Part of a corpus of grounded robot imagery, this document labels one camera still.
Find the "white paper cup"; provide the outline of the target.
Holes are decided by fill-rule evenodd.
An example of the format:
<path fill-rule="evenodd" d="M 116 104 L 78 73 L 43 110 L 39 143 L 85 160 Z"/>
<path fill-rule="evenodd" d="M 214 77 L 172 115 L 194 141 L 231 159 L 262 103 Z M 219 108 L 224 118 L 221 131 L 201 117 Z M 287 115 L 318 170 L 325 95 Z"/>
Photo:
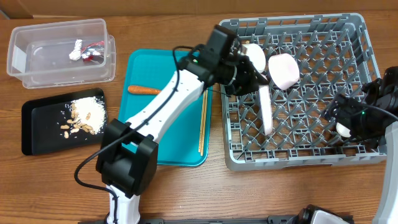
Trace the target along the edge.
<path fill-rule="evenodd" d="M 336 123 L 336 131 L 339 135 L 343 136 L 344 138 L 351 137 L 350 130 L 340 123 Z"/>

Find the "white plate with scraps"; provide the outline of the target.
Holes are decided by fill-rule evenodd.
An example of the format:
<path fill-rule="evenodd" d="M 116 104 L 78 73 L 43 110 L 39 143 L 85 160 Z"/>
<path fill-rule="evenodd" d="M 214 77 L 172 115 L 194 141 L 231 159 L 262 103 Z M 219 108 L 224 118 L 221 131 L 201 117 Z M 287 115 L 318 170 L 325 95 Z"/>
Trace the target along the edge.
<path fill-rule="evenodd" d="M 264 134 L 268 135 L 273 129 L 271 97 L 268 85 L 259 87 L 259 102 L 261 106 Z"/>

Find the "pink white bowl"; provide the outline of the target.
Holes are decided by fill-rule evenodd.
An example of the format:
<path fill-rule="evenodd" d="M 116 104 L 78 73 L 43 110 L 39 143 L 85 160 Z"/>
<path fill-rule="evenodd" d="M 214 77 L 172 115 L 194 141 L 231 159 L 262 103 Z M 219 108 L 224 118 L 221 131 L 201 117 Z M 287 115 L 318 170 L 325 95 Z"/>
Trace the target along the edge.
<path fill-rule="evenodd" d="M 290 54 L 271 56 L 268 69 L 272 81 L 281 90 L 290 88 L 300 80 L 299 66 Z"/>

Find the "red silver foil wrapper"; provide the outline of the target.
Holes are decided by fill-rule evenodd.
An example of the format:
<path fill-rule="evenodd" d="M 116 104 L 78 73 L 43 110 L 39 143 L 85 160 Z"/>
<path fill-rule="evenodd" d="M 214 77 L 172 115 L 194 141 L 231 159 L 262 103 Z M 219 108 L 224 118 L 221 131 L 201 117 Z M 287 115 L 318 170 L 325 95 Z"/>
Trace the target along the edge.
<path fill-rule="evenodd" d="M 102 63 L 104 61 L 104 41 L 95 42 L 82 48 L 81 58 L 84 62 Z"/>

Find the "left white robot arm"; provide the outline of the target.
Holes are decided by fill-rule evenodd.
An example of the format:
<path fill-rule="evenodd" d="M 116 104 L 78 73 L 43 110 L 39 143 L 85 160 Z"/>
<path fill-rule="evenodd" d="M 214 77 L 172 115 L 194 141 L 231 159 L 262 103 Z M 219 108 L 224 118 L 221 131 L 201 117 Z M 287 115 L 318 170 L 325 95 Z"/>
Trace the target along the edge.
<path fill-rule="evenodd" d="M 112 120 L 105 130 L 98 152 L 96 170 L 113 200 L 114 223 L 127 223 L 134 197 L 150 184 L 157 168 L 159 142 L 186 107 L 215 83 L 224 85 L 226 94 L 241 96 L 257 91 L 268 81 L 263 49 L 242 44 L 231 30 L 216 25 L 206 44 L 187 47 L 176 58 L 175 72 L 163 90 L 140 112 L 126 122 Z"/>

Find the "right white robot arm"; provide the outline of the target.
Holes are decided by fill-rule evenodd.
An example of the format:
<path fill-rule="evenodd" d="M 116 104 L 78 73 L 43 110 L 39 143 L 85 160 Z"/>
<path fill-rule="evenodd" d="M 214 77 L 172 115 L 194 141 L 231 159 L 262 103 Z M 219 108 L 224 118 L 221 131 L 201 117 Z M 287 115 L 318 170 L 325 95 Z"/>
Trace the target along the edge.
<path fill-rule="evenodd" d="M 397 67 L 365 83 L 359 102 L 336 95 L 323 117 L 335 120 L 338 134 L 347 142 L 369 141 L 386 148 L 387 161 L 379 207 L 373 223 L 397 223 Z"/>

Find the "rice and peanut scraps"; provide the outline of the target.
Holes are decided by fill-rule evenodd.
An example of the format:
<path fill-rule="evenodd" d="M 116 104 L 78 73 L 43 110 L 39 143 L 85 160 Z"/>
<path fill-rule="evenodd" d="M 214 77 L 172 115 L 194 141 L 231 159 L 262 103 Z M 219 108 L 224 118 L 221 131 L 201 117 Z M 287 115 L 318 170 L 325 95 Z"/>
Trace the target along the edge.
<path fill-rule="evenodd" d="M 106 126 L 106 107 L 103 96 L 89 96 L 64 104 L 60 113 L 64 122 L 60 123 L 61 136 L 65 139 L 77 138 L 77 134 L 103 134 Z"/>

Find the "pale green bowl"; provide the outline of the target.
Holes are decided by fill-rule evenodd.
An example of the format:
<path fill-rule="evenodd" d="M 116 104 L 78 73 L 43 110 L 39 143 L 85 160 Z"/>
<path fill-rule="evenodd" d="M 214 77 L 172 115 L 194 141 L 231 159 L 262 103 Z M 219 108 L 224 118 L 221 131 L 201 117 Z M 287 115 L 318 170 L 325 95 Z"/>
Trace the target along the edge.
<path fill-rule="evenodd" d="M 243 49 L 244 55 L 249 57 L 254 68 L 259 73 L 263 73 L 266 69 L 266 56 L 263 49 L 257 44 L 244 44 Z"/>

